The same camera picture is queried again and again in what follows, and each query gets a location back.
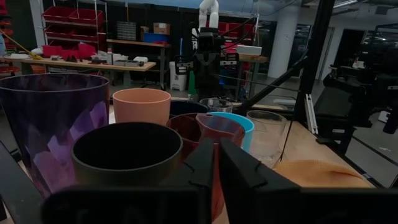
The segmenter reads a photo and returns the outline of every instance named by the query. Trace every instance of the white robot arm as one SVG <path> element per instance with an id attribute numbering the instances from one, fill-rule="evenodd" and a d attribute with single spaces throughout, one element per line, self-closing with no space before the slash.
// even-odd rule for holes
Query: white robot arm
<path id="1" fill-rule="evenodd" d="M 218 1 L 204 0 L 199 6 L 199 30 L 206 27 L 207 12 L 211 9 L 209 27 L 218 28 Z M 192 34 L 198 35 L 196 30 L 192 30 Z"/>

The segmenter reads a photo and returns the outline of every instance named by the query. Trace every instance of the white container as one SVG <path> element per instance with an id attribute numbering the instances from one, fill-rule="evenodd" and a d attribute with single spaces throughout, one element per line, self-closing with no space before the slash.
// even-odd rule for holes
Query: white container
<path id="1" fill-rule="evenodd" d="M 261 54 L 261 50 L 262 50 L 262 47 L 255 47 L 255 46 L 238 45 L 236 47 L 237 53 L 244 54 L 244 55 L 259 56 Z"/>
<path id="2" fill-rule="evenodd" d="M 187 75 L 177 75 L 175 73 L 175 62 L 170 62 L 170 89 L 185 90 Z"/>

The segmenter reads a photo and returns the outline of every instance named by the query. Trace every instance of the faceted purple vase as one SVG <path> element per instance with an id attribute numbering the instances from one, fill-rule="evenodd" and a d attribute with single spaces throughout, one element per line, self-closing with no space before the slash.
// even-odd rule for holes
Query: faceted purple vase
<path id="1" fill-rule="evenodd" d="M 109 80 L 80 74 L 5 78 L 0 102 L 33 183 L 47 197 L 75 182 L 74 142 L 108 124 Z"/>

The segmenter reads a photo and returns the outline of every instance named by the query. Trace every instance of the pot rim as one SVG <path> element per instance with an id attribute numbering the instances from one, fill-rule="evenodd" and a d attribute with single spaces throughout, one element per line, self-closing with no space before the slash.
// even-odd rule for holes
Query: pot rim
<path id="1" fill-rule="evenodd" d="M 183 146 L 183 139 L 182 139 L 181 135 L 180 135 L 178 132 L 176 132 L 175 130 L 173 130 L 172 128 L 169 128 L 169 127 L 166 127 L 166 126 L 163 126 L 163 125 L 159 125 L 159 124 L 155 124 L 155 123 L 147 123 L 147 122 L 114 123 L 114 124 L 109 124 L 109 125 L 103 126 L 103 127 L 101 127 L 101 128 L 97 128 L 97 129 L 95 129 L 95 130 L 93 130 L 93 131 L 91 131 L 91 132 L 89 132 L 89 133 L 95 132 L 95 131 L 100 130 L 100 129 L 102 129 L 102 128 L 107 128 L 108 126 L 116 126 L 116 125 L 120 125 L 120 124 L 137 124 L 137 123 L 149 124 L 149 125 L 154 125 L 154 126 L 158 126 L 158 127 L 160 126 L 161 128 L 167 128 L 168 130 L 173 131 L 175 134 L 177 134 L 178 138 L 180 139 L 180 147 L 179 147 L 178 150 L 177 150 L 173 155 L 171 155 L 169 158 L 167 158 L 167 159 L 165 159 L 165 160 L 163 160 L 163 161 L 160 161 L 160 162 L 158 162 L 158 163 L 156 163 L 156 164 L 152 164 L 152 165 L 145 166 L 145 167 L 140 167 L 140 168 L 134 168 L 134 169 L 104 169 L 104 168 L 99 168 L 99 167 L 94 167 L 94 166 L 88 165 L 88 164 L 82 162 L 81 160 L 79 160 L 79 159 L 76 157 L 76 155 L 75 155 L 75 145 L 76 145 L 76 142 L 78 142 L 81 138 L 83 138 L 83 137 L 86 135 L 86 134 L 84 134 L 84 135 L 80 136 L 80 138 L 77 139 L 77 141 L 74 143 L 74 145 L 73 145 L 73 147 L 72 147 L 72 153 L 71 153 L 72 159 L 73 159 L 74 161 L 76 161 L 77 163 L 79 163 L 79 165 L 81 165 L 81 166 L 83 166 L 83 167 L 86 167 L 86 168 L 89 168 L 89 169 L 92 169 L 92 170 L 95 170 L 95 171 L 108 172 L 108 173 L 121 173 L 121 172 L 139 171 L 139 170 L 144 170 L 144 169 L 156 167 L 156 166 L 158 166 L 158 165 L 160 165 L 160 164 L 163 164 L 163 163 L 168 162 L 169 160 L 173 159 L 176 155 L 178 155 L 178 154 L 181 152 L 182 146 Z"/>
<path id="2" fill-rule="evenodd" d="M 127 101 L 127 100 L 120 100 L 119 98 L 114 97 L 115 94 L 120 93 L 120 92 L 122 92 L 122 91 L 147 91 L 147 90 L 150 90 L 150 91 L 159 91 L 159 92 L 162 92 L 162 93 L 166 93 L 166 94 L 168 94 L 168 95 L 167 95 L 167 98 L 164 99 L 164 100 L 151 101 L 151 102 L 133 102 L 133 101 Z M 119 90 L 119 91 L 117 91 L 116 93 L 113 93 L 112 98 L 113 98 L 113 100 L 116 100 L 116 101 L 119 101 L 119 102 L 123 102 L 123 103 L 143 104 L 143 105 L 146 105 L 146 104 L 163 103 L 163 102 L 169 101 L 169 100 L 171 100 L 172 95 L 171 95 L 170 93 L 167 93 L 166 91 L 163 91 L 163 90 L 156 90 L 156 89 L 151 89 L 151 88 L 130 88 L 130 89 L 125 89 L 125 90 Z"/>
<path id="3" fill-rule="evenodd" d="M 24 78 L 24 77 L 30 77 L 30 76 L 39 76 L 39 75 L 81 75 L 81 76 L 91 76 L 91 77 L 98 77 L 103 80 L 106 80 L 105 83 L 102 85 L 98 86 L 93 86 L 93 87 L 88 87 L 88 88 L 78 88 L 75 90 L 52 90 L 52 91 L 43 91 L 43 90 L 15 90 L 12 88 L 5 88 L 0 86 L 0 90 L 9 90 L 9 91 L 17 91 L 17 92 L 24 92 L 24 93 L 69 93 L 69 92 L 76 92 L 76 91 L 86 91 L 86 90 L 94 90 L 97 88 L 102 88 L 106 85 L 109 85 L 109 80 L 105 77 L 99 76 L 99 75 L 90 75 L 90 74 L 81 74 L 81 73 L 41 73 L 41 74 L 30 74 L 30 75 L 18 75 L 18 76 L 13 76 L 13 77 L 7 77 L 7 78 L 2 78 L 0 79 L 0 83 L 4 80 L 8 79 L 13 79 L 13 78 Z"/>

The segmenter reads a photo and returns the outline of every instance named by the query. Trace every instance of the white trash can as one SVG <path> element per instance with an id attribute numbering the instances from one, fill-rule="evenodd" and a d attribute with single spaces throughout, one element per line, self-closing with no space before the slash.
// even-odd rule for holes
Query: white trash can
<path id="1" fill-rule="evenodd" d="M 170 62 L 170 89 L 184 91 L 186 83 L 187 75 L 177 75 L 175 73 L 175 62 Z"/>

